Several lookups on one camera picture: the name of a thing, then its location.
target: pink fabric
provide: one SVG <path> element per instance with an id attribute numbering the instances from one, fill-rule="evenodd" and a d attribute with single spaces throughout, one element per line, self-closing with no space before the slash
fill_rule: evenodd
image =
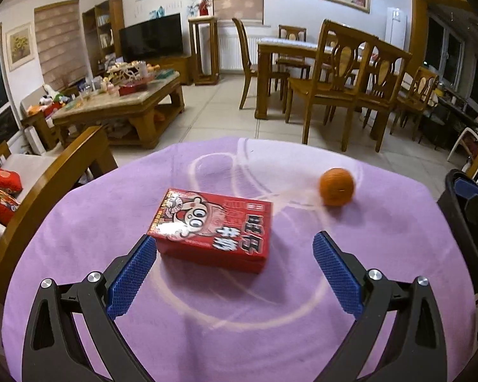
<path id="1" fill-rule="evenodd" d="M 356 192 L 342 209 L 327 210 L 317 186 L 332 167 L 352 173 Z M 128 314 L 116 320 L 155 380 L 314 380 L 353 323 L 313 258 L 312 239 L 321 230 L 367 269 L 407 282 L 428 277 L 445 328 L 449 380 L 467 362 L 473 287 L 426 187 L 322 149 L 224 138 L 173 145 L 70 192 L 56 205 L 25 250 L 5 302 L 4 348 L 16 380 L 41 280 L 80 281 L 127 254 L 169 187 L 268 200 L 274 216 L 270 258 L 258 276 L 157 259 Z M 95 369 L 106 375 L 88 332 L 79 327 Z M 375 368 L 389 331 L 384 326 L 365 372 Z"/>

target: metal bolt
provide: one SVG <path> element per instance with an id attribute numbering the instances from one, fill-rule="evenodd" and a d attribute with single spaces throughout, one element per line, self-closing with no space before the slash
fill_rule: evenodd
<path id="1" fill-rule="evenodd" d="M 99 272 L 93 272 L 87 276 L 87 280 L 91 283 L 98 282 L 100 278 L 101 278 L 101 273 Z"/>
<path id="2" fill-rule="evenodd" d="M 426 277 L 423 277 L 422 275 L 418 277 L 418 284 L 420 286 L 428 286 L 429 285 L 429 279 Z"/>
<path id="3" fill-rule="evenodd" d="M 47 289 L 49 286 L 51 286 L 52 283 L 53 283 L 53 282 L 51 281 L 51 279 L 44 279 L 44 280 L 42 280 L 42 282 L 41 282 L 41 287 L 42 287 L 43 289 Z"/>
<path id="4" fill-rule="evenodd" d="M 379 270 L 372 269 L 368 272 L 368 277 L 370 277 L 372 280 L 381 280 L 382 273 Z"/>

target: television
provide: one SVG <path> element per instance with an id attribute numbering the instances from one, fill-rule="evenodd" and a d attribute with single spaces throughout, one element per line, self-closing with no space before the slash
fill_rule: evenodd
<path id="1" fill-rule="evenodd" d="M 155 18 L 120 30 L 124 61 L 183 54 L 180 14 Z"/>

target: purple tablecloth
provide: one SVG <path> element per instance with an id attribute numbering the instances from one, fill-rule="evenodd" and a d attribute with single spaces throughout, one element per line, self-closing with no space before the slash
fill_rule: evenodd
<path id="1" fill-rule="evenodd" d="M 347 168 L 352 203 L 327 210 L 317 180 Z M 258 276 L 158 257 L 128 314 L 116 324 L 158 382 L 312 381 L 353 317 L 343 312 L 312 255 L 326 229 L 342 248 L 390 279 L 430 279 L 445 328 L 449 379 L 469 358 L 474 294 L 465 263 L 429 191 L 409 178 L 305 145 L 223 138 L 153 153 L 62 199 L 37 231 L 12 277 L 3 341 L 20 380 L 23 338 L 39 283 L 103 271 L 144 234 L 168 187 L 274 203 L 271 253 Z M 107 375 L 88 331 L 82 339 Z M 383 328 L 385 342 L 389 328 Z M 377 343 L 364 372 L 372 371 Z"/>

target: orange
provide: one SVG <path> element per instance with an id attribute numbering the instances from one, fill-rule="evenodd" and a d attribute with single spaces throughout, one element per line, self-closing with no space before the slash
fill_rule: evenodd
<path id="1" fill-rule="evenodd" d="M 346 169 L 330 169 L 321 176 L 319 192 L 324 205 L 341 207 L 352 200 L 354 179 Z"/>

